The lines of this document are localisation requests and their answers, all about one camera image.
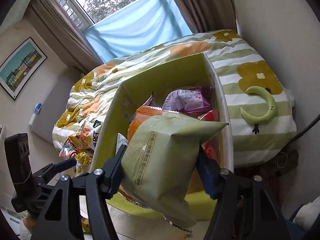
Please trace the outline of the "blue white wall device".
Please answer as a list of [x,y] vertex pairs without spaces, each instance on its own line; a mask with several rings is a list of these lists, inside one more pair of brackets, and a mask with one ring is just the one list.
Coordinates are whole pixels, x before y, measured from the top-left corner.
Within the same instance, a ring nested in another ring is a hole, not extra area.
[[39,114],[40,110],[42,108],[42,103],[38,103],[36,106],[35,106],[35,109],[31,115],[31,118],[30,118],[30,121],[29,121],[29,126],[33,126],[33,123],[37,117],[37,115]]

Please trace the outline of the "green crescent plush toy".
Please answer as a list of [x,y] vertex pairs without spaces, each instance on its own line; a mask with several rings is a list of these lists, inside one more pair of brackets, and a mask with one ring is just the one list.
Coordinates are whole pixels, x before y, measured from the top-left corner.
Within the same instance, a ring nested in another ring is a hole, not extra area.
[[255,94],[264,99],[265,105],[259,113],[254,115],[249,113],[243,107],[240,107],[240,113],[242,118],[249,124],[259,125],[271,122],[278,112],[277,104],[274,97],[263,87],[251,86],[246,89],[247,94]]

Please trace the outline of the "framed houses picture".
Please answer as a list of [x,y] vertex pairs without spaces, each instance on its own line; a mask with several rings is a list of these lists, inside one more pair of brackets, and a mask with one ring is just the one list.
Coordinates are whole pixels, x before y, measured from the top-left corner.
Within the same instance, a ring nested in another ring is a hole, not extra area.
[[1,87],[16,100],[47,55],[32,37],[22,42],[1,65]]

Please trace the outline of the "yellow foil snack bag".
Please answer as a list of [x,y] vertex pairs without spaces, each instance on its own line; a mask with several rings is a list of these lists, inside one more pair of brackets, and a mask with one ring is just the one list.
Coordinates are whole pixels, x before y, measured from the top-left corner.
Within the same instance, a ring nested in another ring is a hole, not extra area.
[[63,159],[75,159],[74,172],[80,174],[91,164],[95,147],[103,123],[95,120],[94,124],[84,122],[80,129],[68,136],[60,150],[59,157]]

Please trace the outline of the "purple snack bag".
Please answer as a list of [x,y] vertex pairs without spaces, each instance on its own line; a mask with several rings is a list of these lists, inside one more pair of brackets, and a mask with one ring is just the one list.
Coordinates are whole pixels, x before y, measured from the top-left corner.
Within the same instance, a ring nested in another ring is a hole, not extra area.
[[211,87],[201,86],[190,89],[177,89],[167,95],[162,109],[198,117],[212,110],[210,104],[211,94]]

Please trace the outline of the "brown curtain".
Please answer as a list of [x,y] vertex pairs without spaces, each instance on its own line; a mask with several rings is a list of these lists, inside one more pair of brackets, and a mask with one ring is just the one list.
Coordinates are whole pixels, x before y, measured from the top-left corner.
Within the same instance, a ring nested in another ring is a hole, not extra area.
[[233,0],[174,0],[192,33],[237,31]]
[[87,74],[103,64],[57,0],[30,0],[24,18],[66,66]]

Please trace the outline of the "light blue cloth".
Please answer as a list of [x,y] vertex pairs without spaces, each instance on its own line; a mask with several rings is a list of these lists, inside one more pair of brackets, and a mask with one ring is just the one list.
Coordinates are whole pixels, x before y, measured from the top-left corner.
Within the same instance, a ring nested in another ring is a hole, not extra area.
[[103,62],[191,34],[174,0],[136,0],[84,31]]

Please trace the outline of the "brown right curtain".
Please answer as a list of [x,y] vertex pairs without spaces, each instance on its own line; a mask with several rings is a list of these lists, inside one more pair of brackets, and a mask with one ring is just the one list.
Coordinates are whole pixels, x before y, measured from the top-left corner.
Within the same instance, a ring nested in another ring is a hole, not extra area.
[[233,0],[174,0],[192,33],[237,31]]

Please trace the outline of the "pale green snack bag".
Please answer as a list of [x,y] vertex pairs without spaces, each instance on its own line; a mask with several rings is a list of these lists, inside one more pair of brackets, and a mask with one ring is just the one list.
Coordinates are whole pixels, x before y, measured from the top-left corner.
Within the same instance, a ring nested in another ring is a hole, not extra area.
[[[203,139],[204,121],[171,112],[145,120],[121,160],[125,192],[160,212],[172,225],[193,231],[196,218],[185,201]],[[218,125],[219,132],[225,122]]]

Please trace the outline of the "green striped floral duvet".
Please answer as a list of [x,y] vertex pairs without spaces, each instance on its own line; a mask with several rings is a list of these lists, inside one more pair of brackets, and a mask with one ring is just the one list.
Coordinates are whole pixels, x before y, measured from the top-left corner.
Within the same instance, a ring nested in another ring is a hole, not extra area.
[[[233,30],[188,35],[93,69],[71,88],[65,112],[52,131],[54,147],[61,150],[84,122],[104,121],[120,81],[197,53],[207,55],[220,78],[231,119],[235,167],[258,165],[275,157],[297,132],[292,104],[266,61]],[[240,107],[254,115],[264,108],[264,99],[246,93],[251,86],[265,88],[278,109],[271,122],[259,126],[259,133],[253,132],[240,113]]]

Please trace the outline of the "green cardboard box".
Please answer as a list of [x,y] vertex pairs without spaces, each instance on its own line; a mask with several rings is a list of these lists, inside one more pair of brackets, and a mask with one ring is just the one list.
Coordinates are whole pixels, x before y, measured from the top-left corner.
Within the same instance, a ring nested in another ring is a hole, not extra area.
[[[125,81],[120,81],[98,137],[90,172],[96,168],[102,168],[107,159],[114,157],[118,133],[127,135],[130,118],[152,93],[154,105],[161,107],[171,91],[200,86],[212,87],[212,100],[218,112],[218,120],[229,122],[227,103],[220,79],[213,64],[203,53],[170,60]],[[231,126],[225,127],[214,137],[214,139],[216,138],[219,139],[219,165],[221,168],[227,168],[233,172]],[[187,194],[185,200],[188,202],[197,222],[211,219],[216,200],[210,199],[210,196],[204,190]],[[106,200],[106,202],[115,209],[133,216],[151,219],[162,218],[160,213],[139,207],[127,201],[119,193],[111,200]]]

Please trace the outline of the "red white snack bag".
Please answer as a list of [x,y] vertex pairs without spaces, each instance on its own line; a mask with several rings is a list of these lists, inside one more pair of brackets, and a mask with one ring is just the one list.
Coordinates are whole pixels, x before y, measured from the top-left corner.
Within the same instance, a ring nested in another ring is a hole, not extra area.
[[202,148],[204,149],[204,152],[209,159],[214,159],[218,162],[220,159],[219,139],[215,138],[215,136],[219,132],[219,127],[216,124],[209,125],[210,122],[218,121],[217,110],[210,110],[207,113],[204,113],[201,116],[199,116],[198,119],[206,123],[205,138],[203,139]]

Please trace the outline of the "brown left curtain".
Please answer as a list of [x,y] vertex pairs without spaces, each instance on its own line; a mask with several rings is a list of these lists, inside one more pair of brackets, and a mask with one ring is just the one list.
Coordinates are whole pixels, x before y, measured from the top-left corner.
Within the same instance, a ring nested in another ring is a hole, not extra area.
[[24,18],[66,66],[87,74],[103,64],[57,0],[30,0]]

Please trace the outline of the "orange snack bag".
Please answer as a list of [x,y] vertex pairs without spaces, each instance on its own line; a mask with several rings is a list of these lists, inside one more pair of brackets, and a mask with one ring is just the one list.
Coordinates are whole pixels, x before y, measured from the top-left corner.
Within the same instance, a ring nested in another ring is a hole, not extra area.
[[162,110],[161,108],[158,107],[151,107],[151,106],[141,106],[139,107],[127,130],[127,139],[128,142],[130,142],[130,140],[132,139],[133,135],[135,134],[136,130],[138,129],[138,127],[147,119],[149,119],[152,116],[156,116],[156,115],[168,115],[170,114],[169,111],[165,111]]

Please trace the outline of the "white green snack bag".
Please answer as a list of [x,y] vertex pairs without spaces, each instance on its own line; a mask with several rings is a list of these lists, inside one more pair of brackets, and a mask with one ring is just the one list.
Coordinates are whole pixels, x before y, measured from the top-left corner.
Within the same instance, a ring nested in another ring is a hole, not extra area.
[[116,154],[125,152],[128,146],[128,140],[121,133],[117,134]]

